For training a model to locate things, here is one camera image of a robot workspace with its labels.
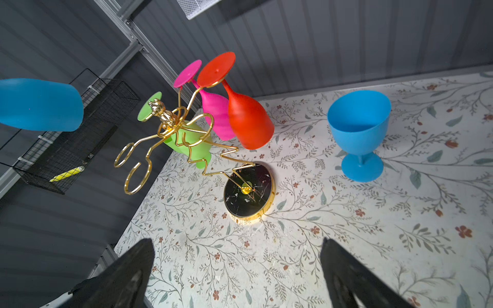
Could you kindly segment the red wine glass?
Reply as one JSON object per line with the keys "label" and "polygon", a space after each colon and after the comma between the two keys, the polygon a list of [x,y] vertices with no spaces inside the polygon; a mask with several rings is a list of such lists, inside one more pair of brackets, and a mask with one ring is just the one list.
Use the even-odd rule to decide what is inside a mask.
{"label": "red wine glass", "polygon": [[235,92],[226,78],[234,67],[236,55],[228,51],[211,60],[197,78],[200,89],[223,85],[229,98],[229,122],[241,145],[257,150],[273,137],[275,126],[264,107],[254,98]]}

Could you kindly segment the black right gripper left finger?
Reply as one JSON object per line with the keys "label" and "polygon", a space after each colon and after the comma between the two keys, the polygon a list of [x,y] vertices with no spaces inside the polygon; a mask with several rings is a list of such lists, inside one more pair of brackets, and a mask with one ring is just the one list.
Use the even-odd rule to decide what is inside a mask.
{"label": "black right gripper left finger", "polygon": [[76,285],[64,307],[146,307],[155,250],[142,239],[98,276]]}

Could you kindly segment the blue wine glass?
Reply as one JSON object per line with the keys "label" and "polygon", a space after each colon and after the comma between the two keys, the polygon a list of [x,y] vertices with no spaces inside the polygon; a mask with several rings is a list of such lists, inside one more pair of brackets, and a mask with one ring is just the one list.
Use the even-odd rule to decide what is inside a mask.
{"label": "blue wine glass", "polygon": [[329,108],[331,133],[346,153],[342,171],[347,178],[366,183],[383,173],[383,161],[374,151],[386,136],[391,111],[391,101],[376,91],[351,92]]}
{"label": "blue wine glass", "polygon": [[73,132],[83,101],[73,86],[29,78],[1,80],[1,124],[22,130]]}

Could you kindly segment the blue wine glass front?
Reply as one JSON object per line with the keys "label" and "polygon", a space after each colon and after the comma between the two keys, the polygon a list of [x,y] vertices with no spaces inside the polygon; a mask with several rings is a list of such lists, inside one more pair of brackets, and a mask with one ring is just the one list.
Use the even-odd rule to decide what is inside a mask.
{"label": "blue wine glass front", "polygon": [[383,161],[374,151],[386,136],[391,111],[391,101],[376,91],[351,92],[329,108],[331,133],[346,153],[342,171],[347,178],[366,183],[383,173]]}

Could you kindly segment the lime green wine glass back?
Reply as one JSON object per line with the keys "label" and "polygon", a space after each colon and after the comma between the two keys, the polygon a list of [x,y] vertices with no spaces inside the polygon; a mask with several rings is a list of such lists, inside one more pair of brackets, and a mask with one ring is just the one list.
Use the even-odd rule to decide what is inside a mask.
{"label": "lime green wine glass back", "polygon": [[173,110],[166,108],[162,102],[163,94],[156,92],[142,106],[137,119],[146,122],[157,118],[160,122],[154,137],[178,153],[184,154],[188,163],[198,169],[206,169],[211,160],[211,129],[201,128],[196,122],[199,116],[188,121],[189,109],[179,105]]}

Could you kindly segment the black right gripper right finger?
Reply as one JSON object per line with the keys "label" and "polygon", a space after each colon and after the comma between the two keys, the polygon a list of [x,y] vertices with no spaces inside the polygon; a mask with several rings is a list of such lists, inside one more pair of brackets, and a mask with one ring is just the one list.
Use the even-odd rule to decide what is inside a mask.
{"label": "black right gripper right finger", "polygon": [[335,240],[324,238],[320,263],[333,307],[411,307]]}

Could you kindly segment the magenta wine glass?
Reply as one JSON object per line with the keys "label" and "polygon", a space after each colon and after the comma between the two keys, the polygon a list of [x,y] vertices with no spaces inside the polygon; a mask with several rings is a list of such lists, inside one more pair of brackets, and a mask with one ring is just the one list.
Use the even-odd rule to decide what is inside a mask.
{"label": "magenta wine glass", "polygon": [[[176,78],[173,87],[180,89],[186,83],[191,82],[196,89],[199,88],[194,76],[198,73],[202,66],[201,60],[195,60],[190,65],[188,65]],[[233,132],[230,122],[228,105],[229,100],[219,94],[214,94],[207,92],[205,90],[200,91],[200,96],[202,99],[203,113],[208,113],[214,118],[214,128],[213,131],[222,141],[230,141],[236,137]]]}

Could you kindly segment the gold wine glass rack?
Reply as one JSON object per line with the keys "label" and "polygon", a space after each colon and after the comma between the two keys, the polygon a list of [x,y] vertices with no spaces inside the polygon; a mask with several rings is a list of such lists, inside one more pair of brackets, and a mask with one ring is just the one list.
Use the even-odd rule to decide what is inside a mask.
{"label": "gold wine glass rack", "polygon": [[[137,163],[127,175],[124,192],[134,195],[143,188],[153,169],[151,154],[158,146],[167,144],[177,152],[185,154],[187,163],[197,166],[205,177],[215,175],[227,177],[223,201],[227,211],[234,218],[250,221],[264,215],[271,208],[276,194],[276,184],[268,167],[259,162],[233,158],[232,154],[239,151],[238,147],[214,142],[211,134],[216,118],[212,114],[202,113],[188,121],[186,118],[189,108],[180,105],[173,110],[168,110],[162,97],[162,92],[153,94],[143,104],[137,117],[140,122],[145,122],[152,117],[158,118],[160,125],[157,133],[128,143],[114,160],[114,167],[120,168],[131,157],[138,145],[153,139],[157,140],[146,152],[147,167],[144,178],[135,189],[129,188],[132,176],[141,166]],[[212,147],[222,148],[221,158],[235,163],[230,173],[209,169]]]}

